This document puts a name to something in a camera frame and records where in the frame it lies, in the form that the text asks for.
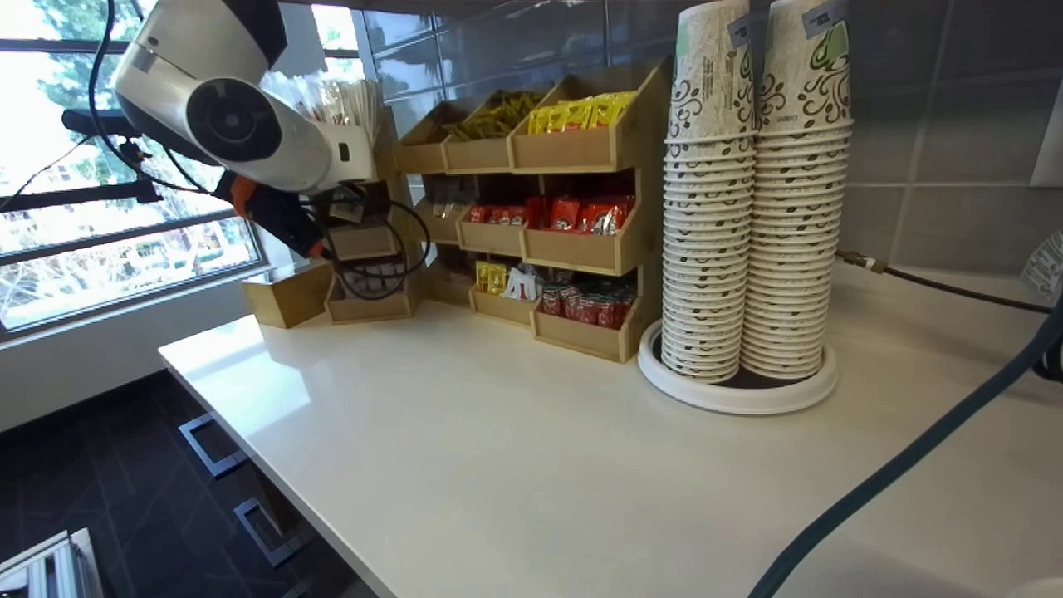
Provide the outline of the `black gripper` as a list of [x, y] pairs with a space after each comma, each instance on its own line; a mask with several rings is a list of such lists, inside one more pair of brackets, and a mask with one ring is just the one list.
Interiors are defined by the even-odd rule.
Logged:
[[391, 199], [362, 182], [342, 182], [311, 199], [322, 246], [340, 264], [386, 261], [399, 253]]

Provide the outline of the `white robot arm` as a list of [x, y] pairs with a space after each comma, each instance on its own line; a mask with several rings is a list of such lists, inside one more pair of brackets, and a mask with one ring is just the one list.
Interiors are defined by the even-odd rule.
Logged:
[[292, 109], [262, 86], [287, 46], [276, 0], [155, 0], [112, 90], [139, 134], [220, 165], [239, 215], [316, 261], [324, 237], [300, 199], [380, 182], [380, 100], [358, 83], [347, 115]]

